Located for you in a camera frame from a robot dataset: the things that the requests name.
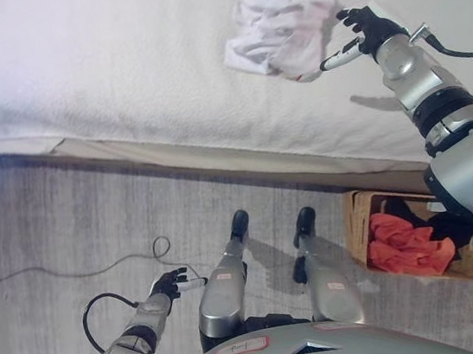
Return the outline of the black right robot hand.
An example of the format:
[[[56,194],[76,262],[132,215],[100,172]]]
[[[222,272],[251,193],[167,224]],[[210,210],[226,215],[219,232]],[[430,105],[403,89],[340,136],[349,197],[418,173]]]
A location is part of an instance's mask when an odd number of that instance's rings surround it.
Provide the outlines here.
[[[332,56],[321,62],[320,71],[328,72],[342,65],[349,64],[362,55],[376,56],[378,48],[394,35],[409,37],[407,29],[386,17],[379,16],[369,6],[340,10],[336,19],[345,27],[349,27],[356,34],[354,40],[341,47]]]

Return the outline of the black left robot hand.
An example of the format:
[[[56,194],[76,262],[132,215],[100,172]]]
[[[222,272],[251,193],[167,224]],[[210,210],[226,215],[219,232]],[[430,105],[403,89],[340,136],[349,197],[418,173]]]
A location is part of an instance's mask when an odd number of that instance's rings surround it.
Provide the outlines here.
[[[167,295],[172,301],[180,298],[185,291],[191,291],[207,285],[208,278],[199,275],[189,278],[188,271],[187,267],[179,267],[164,273],[151,285],[149,295],[154,296],[161,293]]]

